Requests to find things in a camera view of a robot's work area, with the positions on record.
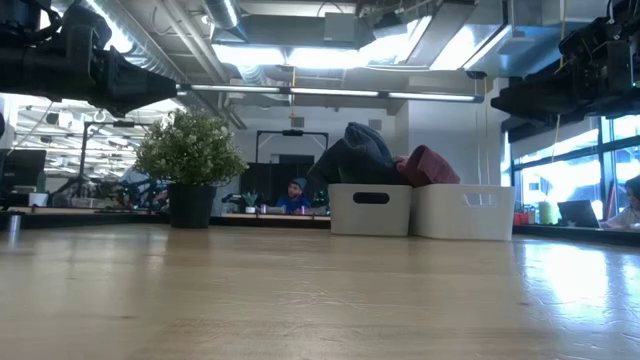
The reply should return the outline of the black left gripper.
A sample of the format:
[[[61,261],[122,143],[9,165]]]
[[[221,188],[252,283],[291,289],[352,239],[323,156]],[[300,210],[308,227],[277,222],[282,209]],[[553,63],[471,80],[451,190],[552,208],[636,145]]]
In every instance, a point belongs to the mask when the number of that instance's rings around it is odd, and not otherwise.
[[[71,98],[86,98],[96,87],[98,54],[112,31],[98,13],[73,3],[63,16],[63,40]],[[115,117],[177,95],[177,83],[133,65],[115,48],[108,51],[107,93],[118,101],[100,105]]]

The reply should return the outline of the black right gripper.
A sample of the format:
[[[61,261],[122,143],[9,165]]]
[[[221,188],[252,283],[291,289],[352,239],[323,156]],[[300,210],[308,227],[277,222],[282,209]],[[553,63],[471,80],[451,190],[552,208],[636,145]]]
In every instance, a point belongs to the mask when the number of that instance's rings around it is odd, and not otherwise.
[[[606,90],[606,44],[609,17],[598,17],[572,31],[559,45],[564,56],[560,74],[511,78],[491,100],[491,106],[529,122],[547,122],[558,116],[605,115],[611,106]],[[564,109],[564,76],[569,82]]]

